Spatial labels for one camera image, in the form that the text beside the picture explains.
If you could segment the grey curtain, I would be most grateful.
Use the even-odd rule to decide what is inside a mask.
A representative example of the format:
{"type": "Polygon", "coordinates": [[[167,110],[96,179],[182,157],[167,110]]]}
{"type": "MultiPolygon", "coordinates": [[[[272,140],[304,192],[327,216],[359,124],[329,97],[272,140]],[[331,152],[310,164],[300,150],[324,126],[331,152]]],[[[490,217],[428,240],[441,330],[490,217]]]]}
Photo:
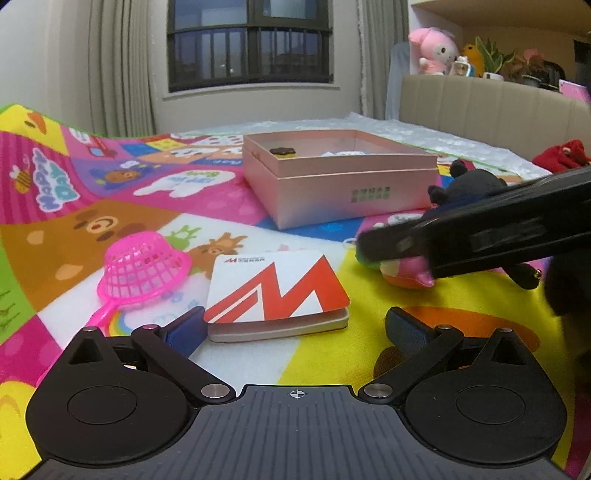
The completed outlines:
{"type": "Polygon", "coordinates": [[[92,1],[88,41],[92,129],[116,138],[153,134],[149,3],[92,1]]]}

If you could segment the black plush toy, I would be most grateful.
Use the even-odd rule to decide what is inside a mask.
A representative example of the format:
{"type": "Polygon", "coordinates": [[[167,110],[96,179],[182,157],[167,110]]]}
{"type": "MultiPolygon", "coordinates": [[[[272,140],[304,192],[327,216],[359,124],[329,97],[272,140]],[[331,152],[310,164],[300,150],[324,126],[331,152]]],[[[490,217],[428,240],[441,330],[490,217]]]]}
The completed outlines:
{"type": "MultiPolygon", "coordinates": [[[[424,216],[430,216],[437,211],[451,210],[474,203],[488,196],[504,191],[507,183],[494,174],[483,170],[469,170],[463,160],[457,159],[450,166],[453,181],[446,187],[431,185],[428,195],[432,208],[424,216]]],[[[525,290],[536,289],[542,277],[542,272],[529,263],[505,265],[502,270],[518,286],[525,290]]]]}

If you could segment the yellow brown flower toy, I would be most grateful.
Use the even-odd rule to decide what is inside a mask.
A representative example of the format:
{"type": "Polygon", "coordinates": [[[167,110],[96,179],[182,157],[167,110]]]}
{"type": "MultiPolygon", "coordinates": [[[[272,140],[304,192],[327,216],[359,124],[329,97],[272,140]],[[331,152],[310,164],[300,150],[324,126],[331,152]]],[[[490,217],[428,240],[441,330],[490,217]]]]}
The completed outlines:
{"type": "Polygon", "coordinates": [[[296,150],[291,147],[277,147],[270,149],[270,153],[276,158],[294,158],[297,155],[296,150]]]}

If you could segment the pink cardboard box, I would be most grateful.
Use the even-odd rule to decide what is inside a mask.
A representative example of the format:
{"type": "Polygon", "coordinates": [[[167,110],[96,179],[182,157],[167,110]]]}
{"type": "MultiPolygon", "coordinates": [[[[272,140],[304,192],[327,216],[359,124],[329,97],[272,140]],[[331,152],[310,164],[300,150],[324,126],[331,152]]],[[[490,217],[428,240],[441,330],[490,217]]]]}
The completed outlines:
{"type": "Polygon", "coordinates": [[[243,176],[280,230],[421,210],[439,180],[438,156],[361,130],[300,130],[243,137],[243,176]],[[294,158],[270,149],[294,148],[294,158]],[[321,157],[360,150],[366,156],[321,157]]]}

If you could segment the colourful cartoon play mat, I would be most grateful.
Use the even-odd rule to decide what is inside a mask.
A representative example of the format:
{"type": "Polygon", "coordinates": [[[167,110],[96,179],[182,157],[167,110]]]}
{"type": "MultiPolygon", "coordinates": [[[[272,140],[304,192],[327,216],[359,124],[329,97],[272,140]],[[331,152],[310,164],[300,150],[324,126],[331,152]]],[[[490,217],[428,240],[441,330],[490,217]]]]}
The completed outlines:
{"type": "Polygon", "coordinates": [[[174,291],[113,316],[107,331],[166,325],[204,304],[221,254],[318,250],[349,304],[345,329],[260,342],[199,342],[193,361],[233,388],[247,384],[360,387],[394,366],[384,317],[393,306],[470,336],[515,329],[547,370],[568,409],[555,462],[571,476],[590,453],[590,396],[575,376],[586,349],[540,290],[501,271],[440,280],[425,289],[387,282],[356,260],[366,229],[414,211],[279,230],[242,174],[242,143],[254,124],[144,138],[102,138],[21,105],[1,113],[1,475],[18,479],[40,460],[25,424],[35,387],[100,302],[103,255],[115,241],[156,231],[188,253],[191,272],[174,291]]]}

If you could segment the white red notebook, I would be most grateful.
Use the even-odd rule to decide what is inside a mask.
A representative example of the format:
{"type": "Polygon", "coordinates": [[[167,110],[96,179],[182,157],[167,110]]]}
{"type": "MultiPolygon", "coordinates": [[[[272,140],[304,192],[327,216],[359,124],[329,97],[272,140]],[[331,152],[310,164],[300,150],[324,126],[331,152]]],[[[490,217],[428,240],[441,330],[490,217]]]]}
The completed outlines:
{"type": "Polygon", "coordinates": [[[349,325],[349,295],[320,251],[221,255],[213,264],[204,323],[216,343],[335,331],[349,325]]]}

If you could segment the beige headboard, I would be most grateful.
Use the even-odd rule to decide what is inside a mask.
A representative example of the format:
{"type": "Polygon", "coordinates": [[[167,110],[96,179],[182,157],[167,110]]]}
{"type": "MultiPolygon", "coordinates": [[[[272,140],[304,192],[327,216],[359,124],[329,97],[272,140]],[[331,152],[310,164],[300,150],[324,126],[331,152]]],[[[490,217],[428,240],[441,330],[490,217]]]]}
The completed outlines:
{"type": "Polygon", "coordinates": [[[409,75],[399,120],[505,148],[531,160],[579,140],[590,152],[590,105],[560,93],[499,80],[409,75]]]}

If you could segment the red plush toy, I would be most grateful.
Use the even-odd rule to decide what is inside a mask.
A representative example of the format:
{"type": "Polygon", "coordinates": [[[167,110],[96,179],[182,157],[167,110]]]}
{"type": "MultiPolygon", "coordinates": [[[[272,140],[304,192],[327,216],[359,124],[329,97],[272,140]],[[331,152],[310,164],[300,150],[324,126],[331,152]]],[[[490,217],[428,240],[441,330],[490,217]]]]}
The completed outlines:
{"type": "Polygon", "coordinates": [[[587,167],[591,159],[586,154],[583,143],[576,139],[562,145],[549,147],[533,160],[533,164],[552,174],[587,167]]]}

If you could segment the yellow plush toy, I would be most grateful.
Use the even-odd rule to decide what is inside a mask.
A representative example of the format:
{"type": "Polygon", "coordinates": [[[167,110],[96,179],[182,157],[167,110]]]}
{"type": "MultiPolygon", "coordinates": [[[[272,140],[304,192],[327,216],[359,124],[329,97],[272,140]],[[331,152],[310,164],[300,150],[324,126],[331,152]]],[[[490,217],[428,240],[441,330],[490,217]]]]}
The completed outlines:
{"type": "Polygon", "coordinates": [[[469,63],[474,67],[474,75],[481,78],[484,73],[484,59],[475,44],[466,44],[462,50],[461,55],[465,56],[469,63]]]}

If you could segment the blue white packet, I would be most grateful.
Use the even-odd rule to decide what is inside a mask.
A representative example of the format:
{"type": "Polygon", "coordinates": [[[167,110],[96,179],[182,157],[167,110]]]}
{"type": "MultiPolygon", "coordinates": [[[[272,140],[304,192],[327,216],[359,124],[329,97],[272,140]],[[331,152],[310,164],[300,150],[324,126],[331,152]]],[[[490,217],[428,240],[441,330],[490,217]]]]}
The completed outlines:
{"type": "Polygon", "coordinates": [[[349,157],[349,156],[366,156],[369,152],[360,150],[345,150],[345,151],[327,151],[322,153],[321,157],[349,157]]]}

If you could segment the dark window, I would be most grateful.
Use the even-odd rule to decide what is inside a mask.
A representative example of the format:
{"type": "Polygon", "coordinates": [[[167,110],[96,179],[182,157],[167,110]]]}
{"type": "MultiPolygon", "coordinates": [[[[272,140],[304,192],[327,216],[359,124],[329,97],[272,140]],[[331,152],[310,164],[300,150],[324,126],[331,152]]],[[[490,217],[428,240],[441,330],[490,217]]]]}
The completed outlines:
{"type": "Polygon", "coordinates": [[[172,93],[259,83],[332,83],[328,1],[170,1],[172,93]]]}

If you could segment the pink rabbit plush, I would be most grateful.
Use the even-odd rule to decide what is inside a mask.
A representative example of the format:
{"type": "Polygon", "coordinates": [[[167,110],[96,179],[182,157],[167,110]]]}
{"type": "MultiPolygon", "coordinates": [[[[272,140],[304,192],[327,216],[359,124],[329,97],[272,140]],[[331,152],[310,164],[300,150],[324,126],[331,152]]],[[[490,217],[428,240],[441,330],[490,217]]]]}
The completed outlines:
{"type": "Polygon", "coordinates": [[[456,42],[437,28],[419,28],[411,31],[408,40],[417,57],[418,73],[447,75],[459,56],[456,42]]]}

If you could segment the potted green plant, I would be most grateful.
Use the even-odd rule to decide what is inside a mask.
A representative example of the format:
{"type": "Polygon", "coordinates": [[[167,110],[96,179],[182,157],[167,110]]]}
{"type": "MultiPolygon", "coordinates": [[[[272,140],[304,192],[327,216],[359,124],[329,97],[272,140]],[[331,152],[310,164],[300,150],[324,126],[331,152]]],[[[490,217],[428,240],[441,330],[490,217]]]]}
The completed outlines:
{"type": "Polygon", "coordinates": [[[483,77],[485,79],[497,79],[501,76],[502,68],[510,63],[516,55],[516,51],[503,53],[495,42],[489,39],[483,41],[480,36],[475,37],[475,45],[483,59],[483,77]]]}

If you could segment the pink plastic toy strainer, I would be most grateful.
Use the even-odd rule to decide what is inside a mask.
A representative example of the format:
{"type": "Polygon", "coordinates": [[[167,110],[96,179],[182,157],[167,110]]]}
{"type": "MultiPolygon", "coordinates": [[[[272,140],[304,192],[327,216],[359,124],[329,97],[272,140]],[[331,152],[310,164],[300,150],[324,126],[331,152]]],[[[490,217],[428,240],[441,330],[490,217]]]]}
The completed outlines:
{"type": "Polygon", "coordinates": [[[189,255],[157,232],[132,234],[107,248],[103,266],[52,300],[39,318],[60,348],[82,327],[121,336],[135,326],[169,324],[199,305],[184,288],[189,255]]]}

